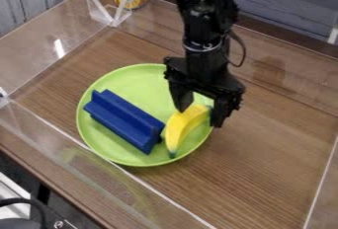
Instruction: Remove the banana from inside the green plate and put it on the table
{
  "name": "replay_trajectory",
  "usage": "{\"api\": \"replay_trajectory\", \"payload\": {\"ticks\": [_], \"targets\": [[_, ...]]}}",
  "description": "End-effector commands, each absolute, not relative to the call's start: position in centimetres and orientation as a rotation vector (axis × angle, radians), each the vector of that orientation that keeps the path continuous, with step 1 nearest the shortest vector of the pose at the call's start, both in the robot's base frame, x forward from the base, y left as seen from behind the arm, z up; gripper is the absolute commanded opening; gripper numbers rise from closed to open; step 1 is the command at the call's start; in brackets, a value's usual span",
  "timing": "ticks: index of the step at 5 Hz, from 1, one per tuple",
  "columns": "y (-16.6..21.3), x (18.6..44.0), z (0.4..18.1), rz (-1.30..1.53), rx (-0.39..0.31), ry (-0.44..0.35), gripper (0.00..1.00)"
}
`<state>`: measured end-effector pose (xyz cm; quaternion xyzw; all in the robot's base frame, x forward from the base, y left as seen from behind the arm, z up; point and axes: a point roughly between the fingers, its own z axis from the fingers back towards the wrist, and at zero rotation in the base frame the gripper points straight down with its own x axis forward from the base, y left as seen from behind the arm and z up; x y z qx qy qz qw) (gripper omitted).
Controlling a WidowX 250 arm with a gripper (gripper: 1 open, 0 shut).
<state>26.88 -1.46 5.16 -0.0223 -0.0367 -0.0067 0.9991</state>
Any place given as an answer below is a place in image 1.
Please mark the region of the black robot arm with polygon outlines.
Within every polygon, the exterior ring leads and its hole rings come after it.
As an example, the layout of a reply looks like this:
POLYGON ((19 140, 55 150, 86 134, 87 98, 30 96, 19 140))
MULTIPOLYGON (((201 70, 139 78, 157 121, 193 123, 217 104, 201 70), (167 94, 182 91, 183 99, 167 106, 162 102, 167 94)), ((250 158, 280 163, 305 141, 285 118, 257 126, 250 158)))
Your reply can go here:
POLYGON ((241 108, 246 87, 229 67, 230 42, 242 39, 233 31, 238 20, 235 0, 175 0, 183 21, 185 57, 167 57, 165 76, 175 108, 185 112, 193 95, 214 100, 210 125, 219 127, 241 108))

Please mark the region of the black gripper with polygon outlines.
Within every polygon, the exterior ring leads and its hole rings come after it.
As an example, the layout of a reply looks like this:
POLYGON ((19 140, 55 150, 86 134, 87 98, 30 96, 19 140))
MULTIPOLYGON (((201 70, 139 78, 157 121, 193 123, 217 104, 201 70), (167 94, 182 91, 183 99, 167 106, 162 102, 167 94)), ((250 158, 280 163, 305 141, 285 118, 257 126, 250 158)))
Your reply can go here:
POLYGON ((219 57, 167 57, 165 77, 177 110, 183 113, 199 93, 214 101, 210 125, 219 128, 233 111, 241 109, 245 85, 219 57))

